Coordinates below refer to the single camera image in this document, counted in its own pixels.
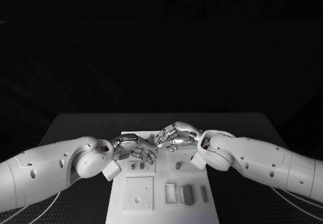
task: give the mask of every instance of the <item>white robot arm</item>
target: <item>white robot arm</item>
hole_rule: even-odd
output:
[[[114,140],[82,137],[36,147],[0,163],[0,213],[41,202],[103,170],[111,181],[117,160],[130,155],[153,164],[156,146],[136,134]]]
[[[323,162],[289,149],[250,138],[235,138],[218,130],[202,132],[183,122],[175,122],[155,139],[157,148],[170,151],[195,145],[198,152],[191,163],[221,171],[232,166],[244,177],[271,187],[297,193],[323,203]]]

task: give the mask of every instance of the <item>black background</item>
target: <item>black background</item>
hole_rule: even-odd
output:
[[[289,148],[323,159],[322,8],[300,0],[5,3],[0,160],[35,147],[69,112],[263,112]]]

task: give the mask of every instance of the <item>black table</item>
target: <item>black table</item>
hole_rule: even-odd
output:
[[[87,113],[61,114],[43,136],[41,146],[82,136],[111,140],[121,131],[157,131],[175,121],[183,121],[202,130],[224,130],[235,137],[250,137],[286,147],[284,141],[263,113]],[[244,178],[234,168],[227,172],[208,168],[212,196],[221,224],[320,224],[297,210],[273,189]],[[75,184],[45,201],[30,205],[6,223],[105,224],[113,182],[103,173]],[[294,200],[312,214],[322,209]],[[0,222],[20,209],[0,213]]]

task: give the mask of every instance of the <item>white platform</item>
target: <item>white platform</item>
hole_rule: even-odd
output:
[[[124,133],[136,133],[146,139],[150,134],[156,135],[159,131]],[[199,170],[189,163],[195,152],[196,148],[192,146],[179,147],[179,150],[173,153],[166,148],[162,148],[155,159],[155,166],[152,167],[144,162],[143,170],[140,170],[140,162],[143,161],[134,157],[117,161],[123,171],[113,180],[105,224],[219,223],[206,169]],[[182,163],[179,170],[175,168],[176,162]],[[175,184],[176,204],[166,204],[166,184]],[[193,205],[180,205],[179,203],[178,188],[186,184],[192,185]],[[206,203],[202,198],[201,186],[205,186],[206,189]]]

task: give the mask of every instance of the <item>white cable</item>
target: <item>white cable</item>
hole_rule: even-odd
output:
[[[41,216],[43,215],[43,213],[38,216],[38,218],[36,218],[29,224],[32,224],[32,223],[41,218]]]
[[[304,200],[302,197],[299,197],[297,195],[291,194],[289,191],[283,190],[287,194],[290,194],[291,196],[297,197],[300,200],[303,200],[304,202],[310,203],[312,205],[317,206],[319,208],[323,209],[323,206],[317,205],[316,203]]]
[[[29,205],[25,206],[5,221],[2,221],[0,224],[5,224],[28,207]]]
[[[323,221],[322,218],[316,217],[313,214],[310,214],[307,211],[304,211],[297,205],[294,205],[289,199],[284,198],[284,196],[280,194],[280,192],[273,188],[273,190],[276,191],[276,193],[281,196],[281,198],[300,210],[303,211],[307,215],[310,215],[312,217],[317,218],[320,221]]]

